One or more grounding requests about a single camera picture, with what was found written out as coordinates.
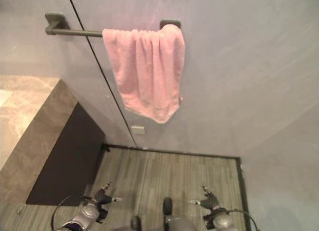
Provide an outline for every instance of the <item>pink towel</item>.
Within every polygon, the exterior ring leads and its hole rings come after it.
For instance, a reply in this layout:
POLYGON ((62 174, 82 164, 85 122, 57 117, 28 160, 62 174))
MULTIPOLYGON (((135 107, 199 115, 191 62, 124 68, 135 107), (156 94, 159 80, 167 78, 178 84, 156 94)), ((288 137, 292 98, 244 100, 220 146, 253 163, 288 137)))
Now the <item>pink towel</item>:
POLYGON ((103 30, 103 41, 125 108, 163 124, 179 108, 185 42, 181 30, 103 30))

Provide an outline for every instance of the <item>wall outlet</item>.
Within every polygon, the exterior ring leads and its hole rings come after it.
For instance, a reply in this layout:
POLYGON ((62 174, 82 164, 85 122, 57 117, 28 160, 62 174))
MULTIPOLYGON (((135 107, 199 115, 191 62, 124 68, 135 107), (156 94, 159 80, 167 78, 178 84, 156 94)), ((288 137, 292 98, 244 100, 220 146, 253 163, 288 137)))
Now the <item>wall outlet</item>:
POLYGON ((145 135, 144 126, 135 126, 135 125, 132 125, 132 126, 131 126, 131 130, 132 130, 133 134, 136 134, 136 135, 145 135))

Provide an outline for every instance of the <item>gray floor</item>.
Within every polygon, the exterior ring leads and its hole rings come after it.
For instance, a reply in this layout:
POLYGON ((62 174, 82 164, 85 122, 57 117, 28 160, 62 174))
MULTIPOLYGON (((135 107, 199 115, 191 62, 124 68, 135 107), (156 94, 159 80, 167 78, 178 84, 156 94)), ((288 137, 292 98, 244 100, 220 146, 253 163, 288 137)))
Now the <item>gray floor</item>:
MULTIPOLYGON (((200 157, 112 149, 103 157, 92 193, 112 181, 109 191, 123 197, 122 202, 109 204, 109 214, 103 224, 91 230, 122 230, 132 215, 140 215, 144 230, 162 229, 162 201, 170 196, 173 211, 189 217, 199 230, 205 230, 202 216, 206 210, 189 203, 203 198, 201 185, 210 187, 228 208, 242 208, 236 163, 233 159, 200 157)), ((50 230, 53 206, 21 204, 1 205, 1 230, 50 230)), ((79 208, 61 207, 56 224, 70 218, 79 208)), ((234 222, 245 230, 242 214, 233 214, 234 222)))

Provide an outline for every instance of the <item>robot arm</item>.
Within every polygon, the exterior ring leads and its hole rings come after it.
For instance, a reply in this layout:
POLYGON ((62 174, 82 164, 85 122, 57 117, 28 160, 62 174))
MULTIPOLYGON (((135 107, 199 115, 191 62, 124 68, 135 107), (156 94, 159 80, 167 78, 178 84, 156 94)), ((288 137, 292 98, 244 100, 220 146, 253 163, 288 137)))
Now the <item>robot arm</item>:
POLYGON ((208 190, 206 186, 203 186, 203 189, 207 198, 201 201, 192 201, 192 203, 211 210, 210 214, 203 217, 207 229, 215 229, 216 231, 238 231, 228 211, 219 206, 217 196, 208 190))
POLYGON ((88 231, 95 222, 101 223, 108 213, 102 205, 122 200, 105 194, 109 185, 107 183, 100 188, 93 198, 86 201, 79 213, 55 231, 88 231))

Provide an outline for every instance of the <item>vanity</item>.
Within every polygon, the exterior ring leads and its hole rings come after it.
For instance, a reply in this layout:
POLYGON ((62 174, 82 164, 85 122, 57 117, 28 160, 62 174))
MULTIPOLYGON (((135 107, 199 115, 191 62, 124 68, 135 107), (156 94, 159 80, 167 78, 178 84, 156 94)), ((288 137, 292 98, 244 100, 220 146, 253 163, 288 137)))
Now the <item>vanity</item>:
POLYGON ((105 135, 61 79, 1 75, 0 109, 1 202, 57 205, 90 191, 105 135))

